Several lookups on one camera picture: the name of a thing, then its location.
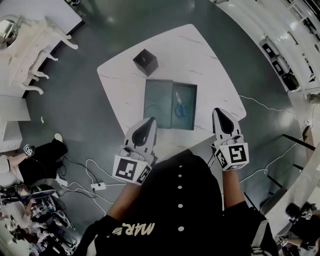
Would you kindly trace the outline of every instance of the marble tabletop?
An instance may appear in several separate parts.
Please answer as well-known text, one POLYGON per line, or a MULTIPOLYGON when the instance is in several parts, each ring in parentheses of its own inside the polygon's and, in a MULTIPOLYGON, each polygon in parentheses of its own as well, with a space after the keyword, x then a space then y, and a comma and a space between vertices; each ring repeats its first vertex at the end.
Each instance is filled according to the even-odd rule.
POLYGON ((227 72, 192 24, 161 33, 123 51, 99 66, 97 73, 124 134, 143 119, 147 78, 197 85, 194 130, 158 129, 154 152, 159 160, 210 138, 214 108, 228 111, 237 120, 246 116, 227 72), (155 55, 159 64, 149 77, 133 62, 143 49, 155 55))

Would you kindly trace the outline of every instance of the scissors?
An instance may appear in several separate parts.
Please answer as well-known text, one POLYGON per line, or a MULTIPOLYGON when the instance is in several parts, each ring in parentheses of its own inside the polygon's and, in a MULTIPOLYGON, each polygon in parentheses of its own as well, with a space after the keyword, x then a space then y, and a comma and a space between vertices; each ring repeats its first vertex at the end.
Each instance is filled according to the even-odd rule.
POLYGON ((177 91, 175 92, 175 95, 176 95, 176 99, 178 101, 178 103, 176 104, 175 110, 174 110, 175 115, 178 118, 185 118, 187 116, 187 107, 182 104, 182 100, 181 100, 177 91))

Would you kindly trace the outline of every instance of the dark gray floor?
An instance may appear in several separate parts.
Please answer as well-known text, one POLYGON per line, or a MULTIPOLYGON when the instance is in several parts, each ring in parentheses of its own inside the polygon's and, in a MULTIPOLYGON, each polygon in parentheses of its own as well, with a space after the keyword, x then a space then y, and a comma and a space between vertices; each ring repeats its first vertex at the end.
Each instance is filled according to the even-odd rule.
MULTIPOLYGON (((240 95, 253 97, 275 109, 291 109, 291 104, 274 70, 247 34, 223 11, 208 0, 82 0, 77 12, 86 24, 74 35, 78 50, 63 46, 55 55, 58 62, 49 62, 44 72, 50 76, 36 85, 44 95, 28 94, 26 101, 31 122, 21 122, 23 143, 35 146, 52 140, 54 133, 63 135, 71 160, 85 163, 94 159, 103 169, 112 172, 114 155, 124 134, 110 106, 97 74, 97 67, 127 48, 159 33, 193 24, 211 46, 240 95)), ((247 116, 240 121, 249 144, 250 163, 240 170, 241 179, 265 168, 293 143, 286 133, 300 138, 298 122, 291 113, 274 112, 242 99, 247 116)), ((210 157, 213 138, 192 149, 205 160, 210 157)), ((305 149, 294 147, 290 153, 269 168, 278 182, 289 187, 299 175, 293 163, 304 166, 305 149)), ((91 180, 85 169, 65 163, 68 182, 77 181, 90 189, 91 180)), ((100 181, 114 183, 92 163, 88 167, 100 181)), ((214 164, 212 172, 221 184, 221 171, 214 164)), ((268 192, 278 188, 263 171, 242 183, 244 191, 259 207, 268 192)), ((99 194, 113 201, 121 188, 110 187, 99 194)), ((67 193, 62 197, 66 213, 82 234, 86 227, 103 216, 92 199, 67 193)), ((110 205, 97 199, 105 210, 110 205)))

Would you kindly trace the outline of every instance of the dark green tray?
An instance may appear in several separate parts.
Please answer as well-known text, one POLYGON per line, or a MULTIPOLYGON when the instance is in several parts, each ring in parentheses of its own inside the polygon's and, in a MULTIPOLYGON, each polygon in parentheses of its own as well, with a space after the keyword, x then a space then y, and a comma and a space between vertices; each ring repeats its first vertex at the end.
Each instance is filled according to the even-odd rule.
POLYGON ((159 128, 193 130, 196 101, 195 84, 147 79, 143 118, 154 117, 159 128))

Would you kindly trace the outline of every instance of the blue scissors handle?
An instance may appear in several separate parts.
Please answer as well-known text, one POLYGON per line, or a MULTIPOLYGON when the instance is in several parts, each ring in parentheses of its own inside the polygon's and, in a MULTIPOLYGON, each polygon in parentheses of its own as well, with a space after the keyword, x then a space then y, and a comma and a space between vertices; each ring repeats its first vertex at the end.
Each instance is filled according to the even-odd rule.
POLYGON ((175 107, 174 112, 178 118, 185 118, 187 116, 187 107, 183 104, 178 103, 175 107))

